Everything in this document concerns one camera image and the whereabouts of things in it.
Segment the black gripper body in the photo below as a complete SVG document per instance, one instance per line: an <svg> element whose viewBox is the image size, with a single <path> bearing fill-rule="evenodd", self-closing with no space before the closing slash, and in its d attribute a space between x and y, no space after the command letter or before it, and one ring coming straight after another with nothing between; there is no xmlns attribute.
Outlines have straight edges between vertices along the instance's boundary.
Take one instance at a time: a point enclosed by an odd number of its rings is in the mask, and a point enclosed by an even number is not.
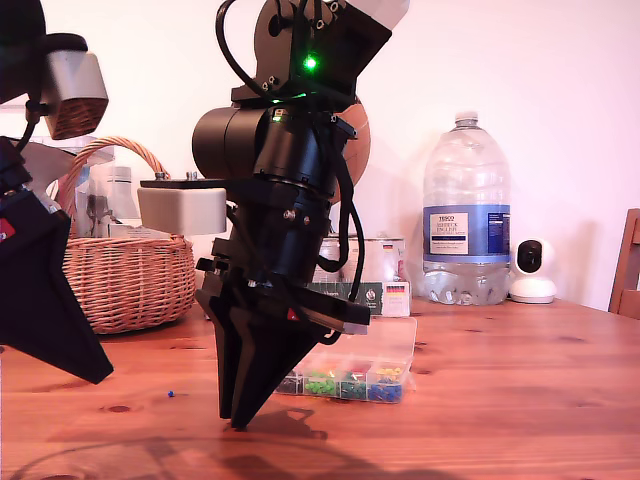
<svg viewBox="0 0 640 480"><path fill-rule="evenodd" d="M222 189L233 227L218 239L212 259L201 259L205 291L236 305L232 287L258 288L289 303L288 318L311 321L345 334L364 334L367 307L309 289L323 237L328 203L301 186L264 179L199 180L206 191Z"/></svg>

